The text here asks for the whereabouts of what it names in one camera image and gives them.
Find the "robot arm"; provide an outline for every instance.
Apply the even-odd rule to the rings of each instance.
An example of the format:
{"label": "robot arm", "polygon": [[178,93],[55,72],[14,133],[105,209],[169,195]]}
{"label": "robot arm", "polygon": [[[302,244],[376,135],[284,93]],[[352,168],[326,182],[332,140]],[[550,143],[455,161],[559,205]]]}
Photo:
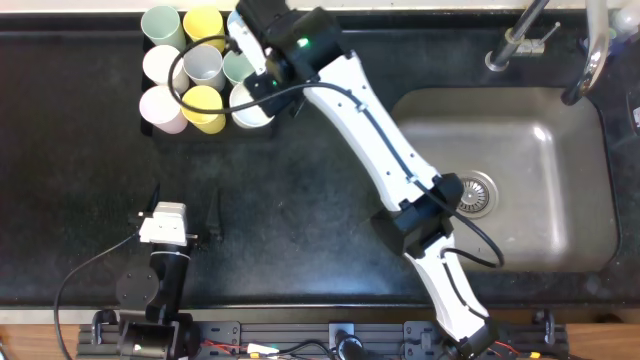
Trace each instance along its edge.
{"label": "robot arm", "polygon": [[[272,81],[277,86],[271,93],[322,82],[350,91],[363,103],[356,106],[328,88],[304,89],[304,96],[336,126],[373,179],[387,211],[372,222],[418,271],[437,320],[451,339],[450,357],[480,355],[498,334],[475,298],[457,255],[444,252],[454,247],[451,214],[427,196],[435,195],[456,208],[462,196],[459,179],[440,176],[407,142],[371,90],[358,56],[341,50],[340,29],[331,15],[317,8],[303,16],[290,11],[282,0],[241,0],[232,16],[236,20],[229,26],[230,33],[256,68],[256,75],[245,80],[254,98],[268,95],[259,85]],[[291,100],[261,106],[270,116]],[[365,116],[365,108],[373,120]]]}

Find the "stainless steel sink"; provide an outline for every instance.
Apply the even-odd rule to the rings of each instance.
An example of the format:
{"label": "stainless steel sink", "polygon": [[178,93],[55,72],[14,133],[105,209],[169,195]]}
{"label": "stainless steel sink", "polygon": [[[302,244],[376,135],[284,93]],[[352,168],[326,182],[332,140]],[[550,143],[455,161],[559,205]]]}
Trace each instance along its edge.
{"label": "stainless steel sink", "polygon": [[[510,271],[590,271],[618,233],[600,117],[562,89],[423,89],[393,110],[402,133],[441,173],[465,184],[459,210],[505,254]],[[491,250],[454,219],[457,247]],[[463,261],[467,269],[481,269]]]}

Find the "black countertop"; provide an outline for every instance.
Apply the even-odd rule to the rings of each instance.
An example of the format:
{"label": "black countertop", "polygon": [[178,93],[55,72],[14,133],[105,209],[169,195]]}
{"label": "black countertop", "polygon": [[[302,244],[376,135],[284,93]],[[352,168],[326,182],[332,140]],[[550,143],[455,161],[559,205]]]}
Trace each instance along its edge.
{"label": "black countertop", "polygon": [[[139,15],[4,17],[0,25],[0,305],[50,306],[64,276],[132,232],[156,183],[204,222],[221,189],[225,241],[193,253],[184,307],[233,304],[428,304],[418,275],[369,226],[378,194],[346,142],[304,106],[270,140],[186,144],[140,133]],[[485,54],[515,13],[341,16],[382,103],[424,87],[564,87],[581,71],[583,13],[547,13],[533,35],[564,26],[544,56],[504,73]],[[488,306],[640,303],[640,45],[608,64],[589,98],[602,113],[618,223],[616,257],[593,273],[470,273]],[[69,306],[109,306],[115,281],[146,264],[129,244],[81,272]]]}

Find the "faucet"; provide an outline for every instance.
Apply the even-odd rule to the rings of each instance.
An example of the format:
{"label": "faucet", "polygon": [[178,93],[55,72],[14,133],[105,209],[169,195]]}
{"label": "faucet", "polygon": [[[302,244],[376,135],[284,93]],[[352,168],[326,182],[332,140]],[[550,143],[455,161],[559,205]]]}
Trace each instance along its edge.
{"label": "faucet", "polygon": [[[585,0],[589,24],[589,53],[580,77],[562,93],[562,102],[574,105],[593,87],[607,59],[609,51],[609,18],[606,0]],[[534,56],[544,52],[544,42],[560,26],[556,26],[541,40],[527,40],[525,34],[549,0],[533,0],[513,28],[508,29],[496,51],[490,51],[485,64],[492,71],[504,71],[509,59],[523,54]]]}

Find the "drain strainer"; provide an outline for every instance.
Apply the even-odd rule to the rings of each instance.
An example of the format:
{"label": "drain strainer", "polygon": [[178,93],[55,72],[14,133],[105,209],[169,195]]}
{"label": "drain strainer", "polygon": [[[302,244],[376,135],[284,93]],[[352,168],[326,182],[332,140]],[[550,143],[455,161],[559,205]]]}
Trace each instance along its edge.
{"label": "drain strainer", "polygon": [[498,200],[498,191],[493,181],[479,171],[470,171],[459,176],[464,193],[458,210],[469,218],[479,218],[488,214]]}

